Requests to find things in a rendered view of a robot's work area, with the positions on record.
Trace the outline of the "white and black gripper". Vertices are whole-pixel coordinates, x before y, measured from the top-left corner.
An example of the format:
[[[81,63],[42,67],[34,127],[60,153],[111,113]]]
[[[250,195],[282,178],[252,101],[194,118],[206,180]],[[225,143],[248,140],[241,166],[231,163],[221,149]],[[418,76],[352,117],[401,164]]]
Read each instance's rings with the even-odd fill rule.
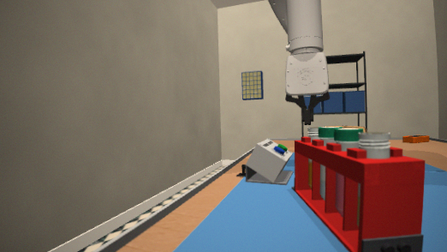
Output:
[[[322,62],[320,62],[319,59],[322,59]],[[313,122],[313,108],[319,102],[330,98],[328,91],[328,67],[323,52],[304,50],[294,52],[287,57],[285,70],[285,100],[300,106],[301,121],[304,122],[304,125],[311,125],[311,122]],[[316,98],[316,96],[320,97]],[[304,97],[310,97],[308,109],[305,105]]]

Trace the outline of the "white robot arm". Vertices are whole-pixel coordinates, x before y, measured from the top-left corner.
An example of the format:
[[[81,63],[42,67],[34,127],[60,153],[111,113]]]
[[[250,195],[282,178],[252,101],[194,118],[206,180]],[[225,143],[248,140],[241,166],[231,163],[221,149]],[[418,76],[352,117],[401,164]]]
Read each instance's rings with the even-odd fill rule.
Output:
[[[323,29],[320,0],[268,0],[288,34],[286,51],[323,51]]]

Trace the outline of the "grey button housing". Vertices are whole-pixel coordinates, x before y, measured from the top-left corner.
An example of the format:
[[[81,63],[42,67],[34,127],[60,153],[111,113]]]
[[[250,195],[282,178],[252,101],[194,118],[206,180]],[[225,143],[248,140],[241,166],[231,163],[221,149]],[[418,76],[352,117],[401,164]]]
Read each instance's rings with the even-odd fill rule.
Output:
[[[246,177],[248,183],[287,185],[293,172],[283,171],[283,168],[292,154],[284,145],[267,139],[257,143],[247,163],[241,165],[242,173],[237,176]]]

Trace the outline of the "green screw cap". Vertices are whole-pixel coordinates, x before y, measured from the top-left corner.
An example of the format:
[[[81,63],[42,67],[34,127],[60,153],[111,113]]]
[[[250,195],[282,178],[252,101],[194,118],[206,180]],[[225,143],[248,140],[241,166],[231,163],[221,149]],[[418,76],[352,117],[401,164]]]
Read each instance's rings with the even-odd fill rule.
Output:
[[[334,129],[342,129],[343,127],[320,127],[319,137],[321,138],[334,138]]]
[[[358,133],[363,129],[334,129],[334,141],[359,141]]]

